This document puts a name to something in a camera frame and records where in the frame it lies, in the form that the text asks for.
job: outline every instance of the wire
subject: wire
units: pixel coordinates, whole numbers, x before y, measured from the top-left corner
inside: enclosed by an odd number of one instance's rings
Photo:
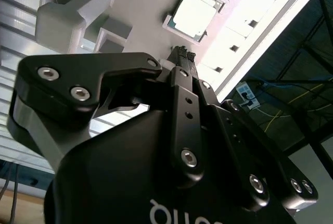
[[[8,174],[7,174],[7,177],[6,177],[5,185],[1,189],[1,192],[0,192],[0,201],[1,201],[1,198],[4,195],[4,193],[5,193],[5,191],[6,191],[7,187],[8,187],[9,179],[10,179],[10,174],[11,174],[11,168],[12,168],[12,163],[9,165],[8,172],[7,172]]]
[[[308,112],[313,112],[313,111],[322,110],[322,109],[324,109],[324,108],[327,108],[327,107],[329,107],[329,106],[331,106],[331,105],[332,105],[332,103],[330,103],[330,104],[327,104],[326,106],[323,106],[323,107],[321,107],[321,108],[316,108],[316,109],[311,109],[311,110],[308,110]]]
[[[266,104],[266,103],[268,103],[268,102],[263,102],[263,103],[261,103],[259,106],[262,106],[262,105],[264,105],[264,104]],[[247,111],[247,114],[249,114],[252,110],[254,110],[254,109],[256,109],[256,108],[251,108],[249,111]]]
[[[298,85],[298,84],[294,84],[294,86],[296,86],[296,87],[300,87],[301,89],[304,89],[304,90],[308,91],[309,93],[312,93],[312,94],[316,95],[317,97],[319,97],[319,98],[321,98],[321,99],[323,99],[323,100],[325,100],[325,101],[327,101],[327,102],[329,102],[329,103],[332,102],[332,101],[330,101],[329,99],[327,99],[327,98],[325,98],[325,97],[319,95],[319,94],[316,93],[316,92],[313,92],[312,90],[310,90],[310,89],[308,89],[308,88],[306,88],[306,87],[300,86],[300,85]]]
[[[275,117],[275,116],[272,116],[268,113],[266,113],[265,111],[262,111],[261,109],[258,109],[258,108],[255,108],[256,110],[258,110],[259,112],[263,113],[264,115],[267,115],[269,117]],[[281,118],[284,118],[284,117],[291,117],[291,115],[285,115],[285,116],[280,116]]]
[[[323,86],[323,84],[319,84],[319,85],[313,87],[313,88],[310,89],[309,91],[306,91],[305,93],[303,93],[303,94],[301,94],[301,95],[295,97],[295,98],[292,99],[291,101],[289,101],[288,104],[290,104],[290,103],[296,101],[297,99],[299,99],[299,98],[301,98],[301,97],[303,97],[303,96],[309,94],[310,91],[313,91],[313,90],[315,90],[315,89],[317,89],[317,88],[319,88],[319,87],[321,87],[321,86]],[[269,124],[267,125],[267,127],[266,127],[266,129],[265,129],[265,132],[269,129],[269,127],[270,127],[270,125],[272,124],[272,122],[276,119],[276,117],[278,117],[278,115],[279,115],[280,113],[281,113],[281,110],[279,110],[279,111],[276,113],[276,115],[274,116],[274,118],[269,122]]]
[[[261,81],[263,81],[263,82],[265,82],[265,83],[267,83],[267,84],[269,84],[270,86],[273,86],[273,87],[277,87],[277,88],[290,88],[290,87],[292,87],[292,85],[276,85],[276,84],[267,82],[265,79],[262,79],[261,77],[257,77],[253,74],[251,74],[251,76],[254,77],[254,78],[257,78],[257,79],[259,79],[259,80],[261,80]]]
[[[320,107],[320,108],[307,110],[307,112],[314,112],[314,111],[322,110],[322,109],[327,108],[327,107],[329,107],[329,106],[331,106],[331,105],[332,105],[332,103],[330,103],[330,104],[328,104],[328,105],[325,105],[325,106],[323,106],[323,107]],[[261,109],[255,108],[255,110],[257,110],[257,111],[259,111],[259,112],[261,112],[261,113],[263,113],[264,115],[267,115],[267,116],[269,116],[269,117],[273,117],[273,118],[275,117],[275,116],[272,116],[272,115],[266,113],[265,111],[262,111]],[[291,117],[291,115],[284,115],[284,116],[281,115],[281,116],[279,116],[279,117],[281,117],[281,118],[284,118],[284,117]]]
[[[9,224],[14,224],[18,184],[19,184],[19,165],[16,164],[14,195],[12,198],[12,206],[11,206]]]
[[[263,79],[263,78],[261,78],[261,77],[257,77],[257,76],[255,76],[255,75],[253,75],[253,74],[251,74],[250,76],[252,76],[252,77],[254,77],[254,78],[257,78],[258,80],[261,80],[261,81],[263,81],[264,83],[267,83],[267,84],[269,84],[270,86],[277,87],[277,88],[283,88],[283,89],[285,89],[285,88],[291,88],[291,87],[293,87],[293,86],[298,86],[298,87],[299,87],[299,85],[297,85],[296,83],[285,83],[284,85],[277,85],[277,84],[275,84],[275,83],[270,83],[270,82],[266,81],[265,79]],[[309,81],[320,81],[320,80],[326,81],[327,79],[331,79],[331,78],[333,78],[333,75],[327,75],[327,76],[315,77],[315,78],[311,78],[311,79],[309,79]]]

